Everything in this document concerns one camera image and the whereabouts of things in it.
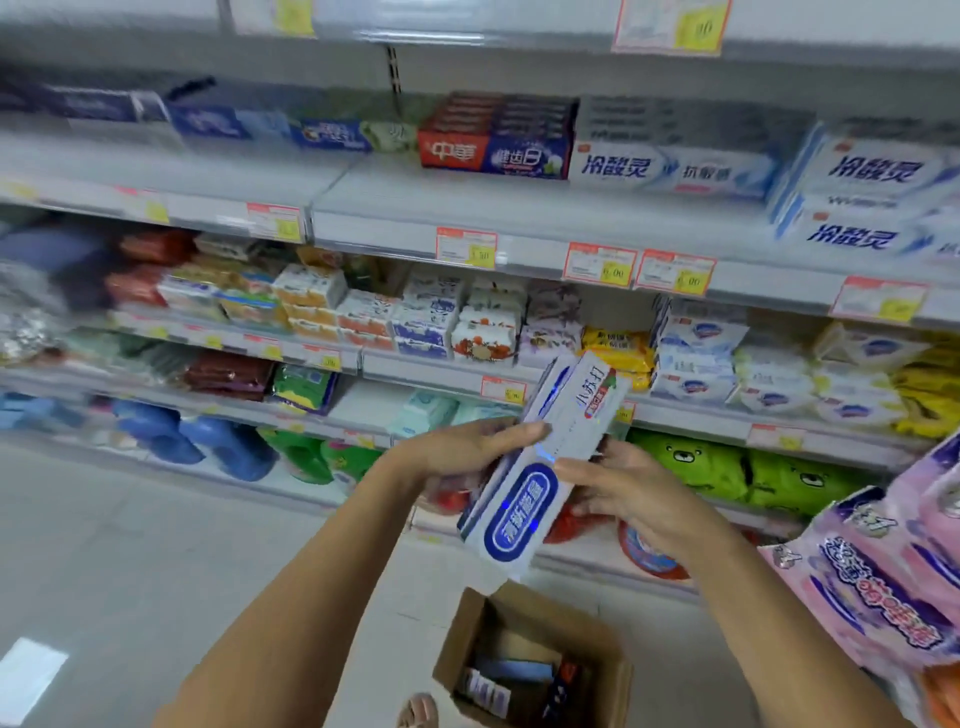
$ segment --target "hand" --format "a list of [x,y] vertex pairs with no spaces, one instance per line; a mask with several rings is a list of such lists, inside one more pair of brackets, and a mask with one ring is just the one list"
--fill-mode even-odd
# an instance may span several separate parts
[[513,417],[498,417],[441,427],[405,440],[390,452],[422,482],[479,473],[501,455],[538,443],[550,429],[547,423],[514,425],[515,421]]
[[732,531],[716,509],[629,443],[608,440],[599,463],[560,458],[554,471],[561,480],[590,488],[573,507],[575,515],[616,516],[681,563],[712,534]]

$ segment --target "foot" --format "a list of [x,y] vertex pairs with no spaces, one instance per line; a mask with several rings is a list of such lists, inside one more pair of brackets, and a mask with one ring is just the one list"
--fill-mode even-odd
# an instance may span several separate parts
[[411,695],[396,717],[396,728],[438,728],[437,703],[428,692]]

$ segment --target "tiled floor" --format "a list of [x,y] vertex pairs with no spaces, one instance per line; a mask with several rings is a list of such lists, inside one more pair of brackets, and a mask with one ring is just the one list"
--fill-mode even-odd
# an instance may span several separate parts
[[[27,728],[146,726],[230,621],[321,525],[283,507],[106,472],[0,444],[0,655],[21,636],[69,659]],[[404,538],[350,653],[328,728],[393,726],[430,672],[465,586],[502,577],[452,546]],[[530,584],[621,633],[628,725],[751,728],[753,699],[703,609],[549,572]]]

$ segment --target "green detergent bottle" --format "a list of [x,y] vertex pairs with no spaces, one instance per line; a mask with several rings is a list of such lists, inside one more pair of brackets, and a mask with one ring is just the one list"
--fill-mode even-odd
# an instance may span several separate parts
[[326,485],[333,479],[322,453],[323,440],[273,427],[258,427],[256,431],[283,456],[283,464],[297,480]]
[[320,450],[334,482],[347,496],[383,453],[383,450],[358,448],[333,440],[324,440]]

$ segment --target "white floor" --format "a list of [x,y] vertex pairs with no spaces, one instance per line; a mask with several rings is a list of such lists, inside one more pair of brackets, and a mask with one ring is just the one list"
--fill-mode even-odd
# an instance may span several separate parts
[[[0,656],[18,637],[69,654],[26,728],[149,725],[323,522],[184,483],[0,443]],[[461,549],[404,537],[364,616],[327,728],[392,728],[402,699],[418,691],[438,697],[444,728],[471,724],[430,673],[464,587],[490,592],[501,582]],[[619,630],[636,671],[629,726],[758,725],[702,608],[549,572],[529,583]]]

